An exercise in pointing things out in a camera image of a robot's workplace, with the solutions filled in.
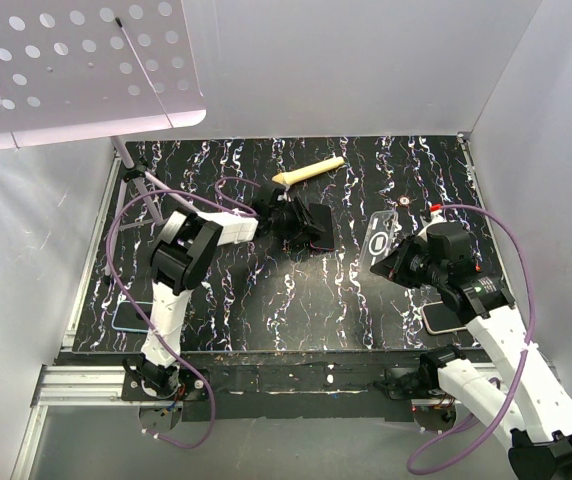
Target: white wall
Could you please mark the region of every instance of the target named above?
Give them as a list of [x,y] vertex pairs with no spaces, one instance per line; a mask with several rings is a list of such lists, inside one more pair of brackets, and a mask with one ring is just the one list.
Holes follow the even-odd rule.
[[107,140],[0,151],[0,479],[61,344],[110,157]]
[[208,113],[133,138],[472,129],[540,0],[184,0]]
[[[572,2],[542,2],[472,147],[489,207],[517,230],[532,265],[536,339],[572,394]],[[512,255],[509,264],[521,278]]]

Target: black tabletop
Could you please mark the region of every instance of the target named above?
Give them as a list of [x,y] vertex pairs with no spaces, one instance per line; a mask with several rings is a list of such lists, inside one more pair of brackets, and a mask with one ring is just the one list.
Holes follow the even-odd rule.
[[[192,295],[182,350],[348,350],[430,348],[447,343],[473,345],[467,333],[430,336],[420,307],[438,300],[432,289],[409,291],[370,273],[358,259],[370,215],[396,210],[402,231],[421,227],[421,214],[435,203],[478,204],[472,175],[455,137],[349,137],[168,141],[128,144],[133,157],[144,156],[158,177],[214,199],[214,182],[243,176],[262,182],[341,155],[342,168],[297,184],[291,190],[305,204],[332,208],[337,249],[314,253],[272,237],[221,247],[207,278]],[[248,200],[252,187],[225,187]],[[135,195],[129,187],[128,198]],[[399,205],[406,196],[408,207]],[[114,189],[104,235],[113,219]],[[158,199],[165,217],[176,207]],[[474,238],[484,269],[499,271],[490,230],[484,219],[464,211],[460,221]],[[125,223],[146,220],[136,207]],[[146,224],[124,230],[116,264],[141,302],[152,300],[149,255],[160,227]],[[102,282],[104,243],[100,244],[86,293],[73,350],[132,352],[145,335],[118,332],[112,321],[122,295]]]

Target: perforated metal sheet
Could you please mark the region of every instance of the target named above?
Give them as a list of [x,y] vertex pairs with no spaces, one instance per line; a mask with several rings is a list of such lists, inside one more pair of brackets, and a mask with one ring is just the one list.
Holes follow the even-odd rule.
[[[131,37],[159,99],[126,38]],[[0,148],[199,123],[180,0],[0,0]]]

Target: black phone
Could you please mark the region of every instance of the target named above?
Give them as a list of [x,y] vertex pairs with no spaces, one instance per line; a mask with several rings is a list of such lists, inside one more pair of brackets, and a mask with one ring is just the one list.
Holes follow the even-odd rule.
[[443,302],[424,305],[421,311],[429,335],[442,335],[466,330],[466,327],[457,318],[457,314]]
[[[137,302],[137,304],[150,318],[153,304],[150,302]],[[128,301],[117,305],[111,325],[118,332],[148,333],[148,325]]]
[[335,250],[335,231],[333,230],[333,215],[330,207],[321,203],[309,203],[308,211],[313,219],[324,227],[324,233],[318,239],[311,240],[311,248],[332,252]]

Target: cable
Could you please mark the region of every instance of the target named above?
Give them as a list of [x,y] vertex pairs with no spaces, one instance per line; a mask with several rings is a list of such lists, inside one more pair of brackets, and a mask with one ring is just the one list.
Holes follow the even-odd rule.
[[179,362],[180,365],[187,368],[191,373],[193,373],[193,375],[195,375],[198,379],[200,379],[202,382],[204,382],[204,386],[206,387],[206,390],[208,391],[208,399],[210,400],[210,421],[208,423],[208,428],[206,429],[206,433],[204,433],[202,438],[200,438],[197,442],[195,442],[193,444],[188,444],[188,443],[179,442],[179,441],[175,440],[174,438],[160,434],[160,433],[155,432],[153,430],[145,430],[145,433],[149,433],[154,438],[160,438],[160,439],[162,439],[168,443],[175,445],[176,447],[183,448],[183,449],[193,449],[193,448],[199,447],[208,439],[208,437],[210,436],[210,434],[213,430],[213,426],[215,425],[215,417],[217,414],[217,408],[215,406],[215,394],[213,392],[213,389],[212,389],[210,383],[208,383],[208,380],[206,380],[206,378],[195,367],[193,367],[190,363],[188,363],[186,360],[181,358],[175,351],[173,351],[173,349],[170,347],[170,345],[168,345],[166,340],[164,340],[164,337],[162,337],[157,332],[157,329],[155,328],[155,326],[151,322],[150,318],[148,318],[148,315],[146,315],[144,310],[135,301],[133,296],[130,294],[130,292],[126,288],[126,285],[124,285],[124,282],[122,281],[122,279],[119,278],[119,275],[117,274],[117,269],[115,268],[115,264],[113,262],[113,257],[110,253],[110,245],[111,245],[113,237],[115,235],[117,235],[117,231],[118,231],[117,227],[119,226],[119,221],[126,214],[126,212],[128,212],[128,210],[130,210],[136,203],[141,202],[145,198],[152,197],[154,195],[166,195],[166,194],[171,194],[171,193],[176,194],[176,195],[180,195],[182,197],[189,198],[192,200],[201,201],[201,202],[205,203],[206,205],[217,208],[217,209],[224,211],[224,212],[235,213],[229,208],[223,207],[221,205],[217,205],[216,203],[213,203],[210,200],[206,200],[205,198],[202,198],[198,195],[194,195],[192,193],[183,192],[181,190],[170,190],[170,189],[169,190],[166,190],[166,189],[164,189],[164,190],[153,190],[152,192],[148,192],[144,195],[140,195],[140,196],[132,199],[115,216],[115,219],[113,220],[113,223],[110,226],[110,229],[108,230],[108,235],[106,235],[106,252],[107,252],[107,255],[106,255],[107,261],[106,262],[108,264],[108,268],[110,269],[111,274],[113,275],[113,278],[115,279],[115,283],[120,288],[122,293],[126,296],[126,298],[131,303],[131,305],[133,306],[135,311],[139,314],[139,316],[144,319],[144,321],[148,325],[148,328],[150,328],[150,330],[153,332],[155,337],[157,337],[157,340],[159,340],[159,343],[168,351],[168,353],[170,353],[175,358],[175,360],[177,360]]
[[135,46],[133,45],[133,42],[130,39],[130,35],[128,35],[128,32],[126,31],[124,24],[122,23],[122,21],[119,17],[115,18],[115,23],[117,23],[117,26],[119,27],[119,29],[124,34],[124,37],[126,37],[126,41],[128,42],[128,46],[130,47],[130,51],[135,56],[135,60],[137,60],[137,63],[139,64],[139,68],[141,69],[142,73],[144,74],[144,77],[146,77],[146,81],[148,82],[148,85],[150,86],[151,90],[153,91],[155,98],[157,98],[157,102],[159,103],[159,106],[162,107],[162,111],[164,112],[164,116],[166,117],[166,120],[168,121],[170,128],[175,128],[175,125],[173,125],[173,122],[170,119],[168,112],[166,111],[166,107],[164,107],[164,103],[162,102],[162,99],[159,98],[159,93],[157,93],[157,89],[155,88],[155,85],[153,85],[153,81],[148,76],[148,73],[146,72],[146,69],[144,68],[144,64],[142,63],[141,59],[139,58],[139,55],[137,54],[137,50],[135,50]]
[[173,409],[179,402],[179,399],[182,398],[184,393],[186,393],[186,385],[182,385],[181,387],[177,388],[177,392],[175,393],[175,400],[173,400],[173,403],[171,403],[168,407],[162,410],[162,416],[171,413],[173,411]]
[[[524,337],[524,343],[526,345],[528,345],[531,342],[531,339],[533,338],[533,334],[535,332],[535,323],[536,323],[535,301],[533,298],[533,287],[532,287],[532,282],[531,282],[531,277],[530,277],[530,271],[529,271],[528,266],[526,264],[526,260],[524,258],[524,252],[522,251],[522,249],[519,245],[517,237],[515,236],[513,231],[504,222],[502,222],[499,218],[497,218],[494,214],[492,214],[491,212],[489,212],[487,210],[484,210],[484,209],[479,208],[479,207],[473,207],[472,205],[461,205],[461,204],[439,205],[440,210],[452,210],[452,209],[457,209],[457,208],[462,209],[462,210],[470,210],[472,212],[476,212],[476,213],[479,213],[481,215],[485,215],[486,217],[490,218],[493,222],[495,222],[497,225],[499,225],[502,230],[504,230],[506,235],[508,235],[508,237],[513,242],[515,250],[517,251],[517,256],[519,257],[519,262],[521,263],[521,266],[522,266],[522,271],[524,273],[524,281],[526,283],[526,294],[528,296],[528,312],[529,312],[528,317],[529,317],[529,320],[528,320],[528,326],[526,327],[526,336]],[[517,369],[515,371],[515,376],[513,377],[513,381],[511,382],[510,387],[508,388],[508,393],[506,394],[506,399],[504,400],[504,403],[502,404],[501,408],[497,412],[497,416],[488,425],[488,427],[486,427],[486,430],[484,430],[484,432],[479,437],[477,437],[477,439],[473,443],[471,443],[468,447],[466,447],[460,453],[455,455],[450,460],[447,460],[446,462],[442,463],[441,465],[437,465],[437,466],[429,467],[429,468],[415,468],[415,467],[413,467],[413,463],[415,463],[415,460],[417,459],[417,457],[419,457],[427,448],[434,445],[438,441],[441,441],[442,438],[445,438],[449,435],[452,435],[454,429],[451,429],[448,432],[446,432],[444,435],[442,435],[441,437],[433,438],[430,441],[428,441],[426,444],[422,445],[417,450],[415,450],[413,452],[413,454],[410,457],[408,457],[408,461],[406,462],[406,468],[408,469],[408,471],[414,475],[429,475],[431,473],[440,472],[440,471],[456,464],[457,462],[463,460],[468,455],[473,453],[482,443],[484,443],[486,441],[486,439],[493,434],[493,432],[495,431],[497,426],[504,419],[506,412],[508,412],[508,409],[510,408],[510,404],[513,401],[513,399],[515,398],[515,394],[517,393],[517,388],[519,387],[519,382],[521,381],[522,374],[524,373],[524,368],[526,367],[526,358],[527,357],[528,357],[528,350],[527,349],[522,350],[520,357],[519,357],[519,363],[517,364]]]
[[256,217],[257,212],[253,210],[251,207],[249,207],[248,205],[244,205],[242,202],[239,202],[234,198],[229,197],[228,195],[222,193],[221,187],[224,186],[224,184],[229,180],[235,182],[247,183],[248,185],[252,185],[253,187],[259,187],[259,183],[240,177],[222,177],[215,182],[215,193],[219,198],[221,198],[222,200],[226,200],[229,203],[232,203],[233,205],[235,205],[238,208],[241,208],[242,210],[246,210],[246,212],[250,213],[253,217]]
[[439,403],[437,405],[435,405],[433,408],[442,408],[444,406],[444,400],[446,400],[447,397],[449,397],[450,395],[448,395],[447,393],[445,393],[442,396],[442,399],[439,401]]
[[[170,190],[170,187],[168,185],[166,185],[164,182],[162,182],[159,178],[157,178],[155,175],[153,175],[150,171],[146,170],[146,180],[148,180],[150,183],[152,183],[153,185],[155,185],[157,188],[160,188],[162,190]],[[177,200],[179,203],[181,203],[182,205],[184,205],[187,209],[189,209],[191,212],[195,212],[195,213],[202,213],[201,210],[199,208],[197,208],[195,205],[193,205],[190,202],[187,202],[186,200],[184,200],[182,197],[180,197],[179,195],[175,195],[174,193],[169,193],[169,195],[174,198],[175,200]]]

